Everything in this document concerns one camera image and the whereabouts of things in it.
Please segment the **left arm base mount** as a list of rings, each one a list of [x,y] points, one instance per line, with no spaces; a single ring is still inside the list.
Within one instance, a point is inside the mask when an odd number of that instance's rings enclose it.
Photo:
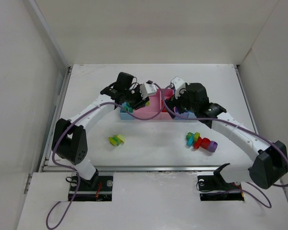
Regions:
[[[76,192],[76,202],[107,202],[112,201],[113,175],[100,175],[94,187],[91,187],[83,179]]]

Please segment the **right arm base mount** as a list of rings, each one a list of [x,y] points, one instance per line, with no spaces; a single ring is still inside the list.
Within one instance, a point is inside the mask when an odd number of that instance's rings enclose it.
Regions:
[[[228,166],[223,164],[213,172],[198,172],[196,189],[201,201],[244,201],[241,186],[227,183],[220,172]]]

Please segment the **green yellow red lego stack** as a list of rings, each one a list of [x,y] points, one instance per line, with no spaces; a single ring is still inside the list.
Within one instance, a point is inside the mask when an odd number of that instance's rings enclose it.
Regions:
[[[119,146],[120,144],[125,143],[125,137],[121,134],[113,135],[109,137],[108,140],[109,140],[109,143],[113,146]]]

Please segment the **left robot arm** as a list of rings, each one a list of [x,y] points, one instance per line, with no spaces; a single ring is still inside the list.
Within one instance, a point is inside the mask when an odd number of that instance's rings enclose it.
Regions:
[[[67,160],[67,167],[77,172],[80,180],[90,187],[97,183],[98,170],[87,156],[88,132],[105,115],[123,103],[129,103],[133,110],[137,110],[145,107],[149,96],[157,92],[151,81],[135,84],[134,78],[131,74],[120,72],[117,80],[101,90],[98,97],[83,111],[56,122],[51,147],[53,155]]]

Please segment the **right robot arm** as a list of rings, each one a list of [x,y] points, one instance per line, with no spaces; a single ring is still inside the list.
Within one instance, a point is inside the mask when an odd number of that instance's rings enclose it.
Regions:
[[[251,166],[223,164],[219,174],[226,183],[253,182],[262,189],[268,189],[276,186],[276,182],[288,173],[286,146],[248,130],[224,107],[210,102],[202,84],[186,83],[175,78],[170,88],[174,90],[174,95],[164,102],[171,117],[180,117],[185,112],[194,113],[196,121],[228,138],[252,161]]]

